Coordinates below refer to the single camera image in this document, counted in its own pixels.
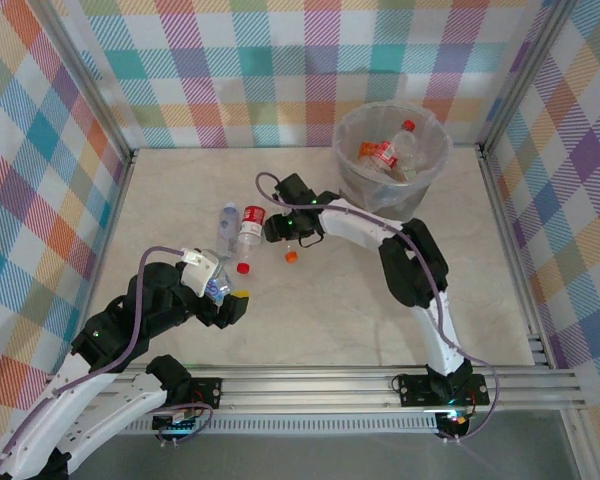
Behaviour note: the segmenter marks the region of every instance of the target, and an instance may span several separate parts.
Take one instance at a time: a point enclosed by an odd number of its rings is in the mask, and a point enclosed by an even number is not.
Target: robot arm
[[[426,225],[417,219],[407,223],[381,219],[332,192],[316,195],[297,174],[279,182],[274,197],[291,205],[339,207],[292,209],[286,215],[274,215],[264,225],[267,241],[297,239],[302,242],[314,235],[318,235],[320,240],[325,235],[336,235],[378,251],[389,291],[400,303],[412,308],[423,332],[428,356],[427,388],[435,394],[438,404],[446,404],[462,395],[463,386],[471,377],[476,377],[472,375],[471,363],[441,338],[437,325],[438,307],[429,280],[418,259],[407,255],[409,246],[399,235],[386,228],[388,225],[406,234],[424,257],[439,292],[443,332],[448,340],[458,345],[447,297],[449,267]],[[361,212],[366,219],[353,212]]]
[[[132,360],[148,350],[149,341],[155,336],[192,316],[207,326],[219,328],[242,317],[248,297],[227,295],[218,307],[214,299],[204,295],[217,266],[217,258],[199,251],[185,251],[175,267],[160,262],[146,265],[140,334],[131,354],[109,372],[58,395],[58,389],[111,364],[128,347],[135,321],[137,276],[130,280],[126,295],[91,317],[72,342],[71,354],[28,410],[27,420],[19,427],[21,433],[8,453],[3,452],[14,432],[7,431],[0,438],[0,478],[36,478],[46,469],[56,472],[58,468],[66,468],[67,462],[69,471],[73,471],[98,446],[138,416],[164,405],[165,400],[167,405],[190,403],[190,396],[178,398],[181,395],[170,393],[177,393],[182,383],[191,379],[190,375],[175,360],[163,359],[166,367],[152,363],[150,371],[148,368],[146,375],[136,378],[129,392],[117,395],[111,403],[78,420],[91,400]],[[174,371],[180,373],[175,380]]]

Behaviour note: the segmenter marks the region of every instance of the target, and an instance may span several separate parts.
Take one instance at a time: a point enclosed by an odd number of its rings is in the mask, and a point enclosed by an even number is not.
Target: orange bottle cap
[[[287,263],[295,263],[298,261],[298,254],[296,252],[288,252],[284,258]]]

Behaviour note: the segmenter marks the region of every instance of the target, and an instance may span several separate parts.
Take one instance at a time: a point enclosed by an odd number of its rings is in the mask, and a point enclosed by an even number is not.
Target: beige floor
[[[337,192],[328,149],[142,151],[92,312],[126,290],[152,245],[213,247],[220,208],[259,202],[253,179],[297,172],[316,192]],[[269,205],[268,213],[278,213]],[[457,148],[416,213],[450,266],[451,311],[468,352],[499,365],[532,363],[487,194],[470,148]],[[155,259],[175,262],[168,255]],[[205,364],[424,364],[415,318],[387,291],[376,253],[338,238],[300,251],[287,265],[279,244],[263,244],[247,314],[225,330],[195,319],[154,339],[147,355]]]

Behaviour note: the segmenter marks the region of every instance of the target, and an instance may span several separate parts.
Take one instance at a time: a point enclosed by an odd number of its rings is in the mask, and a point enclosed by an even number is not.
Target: red bottle cap
[[[416,124],[411,120],[405,120],[402,124],[402,128],[404,128],[407,132],[413,132],[416,129]]]
[[[249,269],[251,267],[249,266],[248,263],[239,263],[238,264],[238,273],[241,273],[242,275],[246,275],[247,273],[249,273]]]

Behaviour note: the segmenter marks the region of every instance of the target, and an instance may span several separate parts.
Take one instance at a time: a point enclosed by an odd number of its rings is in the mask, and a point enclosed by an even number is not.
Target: metal frame
[[[133,169],[135,167],[135,157],[136,154],[134,152],[133,156],[130,159],[129,163],[126,163],[124,166],[124,170],[122,172],[121,181],[120,181],[120,190],[118,196],[116,198],[116,203],[113,206],[113,211],[111,214],[111,222],[109,223],[107,229],[105,230],[105,238],[102,244],[102,251],[100,252],[100,256],[96,259],[96,264],[94,266],[94,274],[91,278],[88,292],[87,292],[87,300],[85,302],[84,310],[82,312],[82,318],[78,322],[78,326],[76,327],[76,332],[79,332],[84,328],[84,324],[89,319],[89,311],[91,309],[91,302],[93,301],[93,292],[98,286],[100,282],[100,278],[102,277],[102,268],[101,266],[107,259],[107,255],[109,253],[109,246],[113,241],[113,235],[116,231],[116,226],[118,225],[118,220],[120,219],[120,213],[122,212],[122,207],[124,205],[124,200],[127,197],[127,191],[129,190],[129,185],[131,184],[131,176],[133,175]]]
[[[524,44],[527,32],[533,26],[533,22],[542,8],[542,1],[543,0],[531,0],[527,2],[518,26],[516,27],[516,31],[509,39],[507,48],[502,55],[500,68],[494,73],[489,82],[489,87],[485,91],[480,113],[471,125],[471,130],[467,137],[471,143],[465,146],[473,146],[476,141],[480,140],[480,133],[482,132],[484,124],[487,122],[489,112],[508,79],[511,66],[514,64],[520,48],[522,48],[522,45]]]
[[[204,434],[246,435],[351,435],[370,433],[436,433],[435,413],[349,413],[349,414],[233,414],[214,415]],[[169,429],[168,433],[190,433]],[[151,417],[132,422],[122,435],[155,434]]]
[[[77,33],[82,37],[83,41],[86,42],[89,47],[89,53],[93,62],[98,67],[98,71],[102,76],[100,81],[101,85],[106,85],[106,91],[109,100],[115,103],[120,111],[120,115],[126,120],[127,128],[125,129],[126,138],[129,139],[134,148],[138,145],[142,145],[145,142],[145,136],[142,128],[138,125],[135,119],[135,115],[131,110],[131,106],[128,102],[120,102],[120,99],[126,98],[122,90],[122,86],[118,81],[118,78],[109,64],[107,56],[104,50],[99,47],[100,42],[97,40],[93,29],[89,23],[89,19],[85,14],[80,0],[60,0],[62,1],[64,8],[69,12],[69,17],[73,22],[73,27]]]
[[[146,364],[131,364],[98,397],[100,405],[144,372]],[[220,377],[219,414],[346,414],[431,411],[401,407],[391,389],[399,374],[423,375],[423,366],[187,366],[196,377]],[[498,408],[507,410],[561,410],[584,407],[584,397],[571,370],[547,366],[496,367],[501,383]],[[494,387],[491,372],[476,368]],[[478,407],[485,411],[488,407]]]
[[[587,412],[563,410],[562,422],[581,477],[586,480],[600,480],[600,458],[597,454],[599,449],[592,444],[596,437]]]
[[[518,298],[518,303],[522,310],[523,319],[526,322],[527,329],[530,335],[537,335],[542,342],[543,346],[548,345],[548,335],[542,326],[540,320],[540,313],[534,300],[533,291],[531,285],[527,281],[524,273],[524,263],[520,255],[520,251],[514,243],[515,234],[512,230],[511,225],[507,221],[506,212],[504,210],[504,198],[498,187],[496,186],[496,178],[493,174],[491,166],[484,154],[484,150],[476,145],[475,147],[476,157],[480,166],[480,172],[482,173],[482,179],[484,181],[485,188],[487,190],[487,196],[491,203],[491,210],[496,221],[496,227],[498,229],[498,236],[500,237],[500,243],[502,244],[502,250],[509,266],[509,273],[511,274],[511,281]],[[547,356],[548,365],[552,368],[556,367],[556,359],[551,352],[551,349],[546,349],[545,355]]]
[[[125,159],[125,162],[131,163],[133,157],[133,148],[129,145],[122,130],[118,126],[113,113],[100,93],[93,76],[84,64],[80,52],[76,49],[67,33],[62,20],[58,17],[56,9],[49,0],[28,0],[29,8],[44,27],[45,33],[49,36],[51,43],[58,51],[62,62],[76,82],[76,85],[84,95],[85,100],[93,110],[96,118],[104,131],[109,135],[118,152]]]
[[[484,141],[485,152],[490,153],[502,137],[576,3],[577,0],[555,0],[551,12],[541,27],[540,35],[531,46],[529,56],[520,68],[513,88],[503,98],[502,106],[493,119],[491,129]]]

